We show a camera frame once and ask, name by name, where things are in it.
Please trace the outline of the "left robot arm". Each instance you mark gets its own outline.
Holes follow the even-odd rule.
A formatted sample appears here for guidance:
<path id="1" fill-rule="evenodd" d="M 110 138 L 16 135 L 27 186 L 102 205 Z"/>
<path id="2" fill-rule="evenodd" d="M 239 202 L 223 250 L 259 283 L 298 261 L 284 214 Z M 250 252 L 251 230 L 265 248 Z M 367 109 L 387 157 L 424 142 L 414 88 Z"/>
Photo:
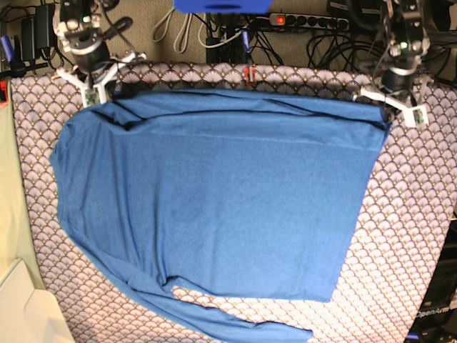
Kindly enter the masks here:
<path id="1" fill-rule="evenodd" d="M 428 123 L 426 108 L 413 96 L 413 82 L 430 41 L 423 27 L 419 1 L 387 1 L 387 60 L 381 76 L 386 103 L 397 108 L 407 127 Z"/>

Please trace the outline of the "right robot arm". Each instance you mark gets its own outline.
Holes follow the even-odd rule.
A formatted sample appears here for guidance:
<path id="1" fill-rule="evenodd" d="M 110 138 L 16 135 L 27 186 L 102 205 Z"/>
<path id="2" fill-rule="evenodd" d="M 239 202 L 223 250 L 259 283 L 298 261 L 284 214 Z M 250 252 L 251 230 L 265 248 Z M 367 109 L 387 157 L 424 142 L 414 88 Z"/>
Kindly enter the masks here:
<path id="1" fill-rule="evenodd" d="M 108 12 L 118 5 L 118 1 L 62 1 L 59 14 L 53 19 L 61 47 L 74 60 L 71 69 L 59 67 L 56 75 L 79 90 L 85 107 L 108 102 L 107 86 L 114 83 L 121 68 L 139 58 L 124 36 L 133 19 L 124 16 L 112 22 L 108 17 Z M 110 54 L 107 45 L 116 37 L 129 47 L 122 58 Z"/>

